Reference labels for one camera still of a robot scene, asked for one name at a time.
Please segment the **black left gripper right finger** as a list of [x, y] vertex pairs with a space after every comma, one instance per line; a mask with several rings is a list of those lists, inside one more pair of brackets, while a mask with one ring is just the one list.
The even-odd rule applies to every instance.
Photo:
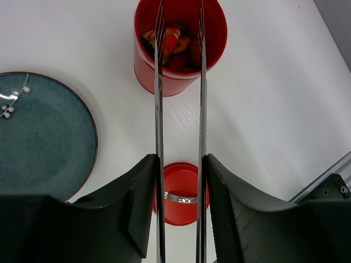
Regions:
[[350, 262], [350, 200], [273, 197], [208, 155], [218, 262]]

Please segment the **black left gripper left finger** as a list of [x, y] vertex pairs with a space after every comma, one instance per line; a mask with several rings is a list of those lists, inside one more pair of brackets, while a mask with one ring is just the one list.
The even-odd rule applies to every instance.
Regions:
[[74, 203], [1, 196], [1, 262], [141, 262], [147, 255], [156, 156]]

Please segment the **red tin lid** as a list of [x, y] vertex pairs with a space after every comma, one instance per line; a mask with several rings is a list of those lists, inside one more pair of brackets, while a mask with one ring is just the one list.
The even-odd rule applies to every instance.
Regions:
[[198, 168], [190, 163], [177, 162], [165, 166], [164, 190], [181, 202], [165, 199], [165, 223], [185, 226], [197, 221]]

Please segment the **red white shrimp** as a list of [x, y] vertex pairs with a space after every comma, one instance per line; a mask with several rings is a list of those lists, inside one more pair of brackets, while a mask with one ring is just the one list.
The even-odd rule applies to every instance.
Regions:
[[[164, 48], [163, 48], [164, 57], [171, 55], [172, 51], [176, 47], [176, 44], [178, 42], [178, 39], [180, 38], [180, 35], [181, 35], [181, 31], [179, 28], [177, 27], [166, 28], [166, 36], [165, 36]], [[155, 31], [151, 30], [145, 33], [141, 38], [141, 42], [147, 51], [154, 49], [155, 48]]]

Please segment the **red sausage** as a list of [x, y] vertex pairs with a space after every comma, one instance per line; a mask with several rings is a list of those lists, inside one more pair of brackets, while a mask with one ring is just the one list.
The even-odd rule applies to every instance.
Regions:
[[191, 63], [193, 64], [194, 68], [200, 70], [202, 66], [202, 52], [198, 40], [191, 40], [188, 44], [188, 50], [191, 58]]

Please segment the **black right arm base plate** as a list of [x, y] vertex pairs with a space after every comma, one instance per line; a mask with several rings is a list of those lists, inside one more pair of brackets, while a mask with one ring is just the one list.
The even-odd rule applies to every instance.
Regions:
[[350, 200], [350, 189], [339, 174], [331, 174], [307, 199]]

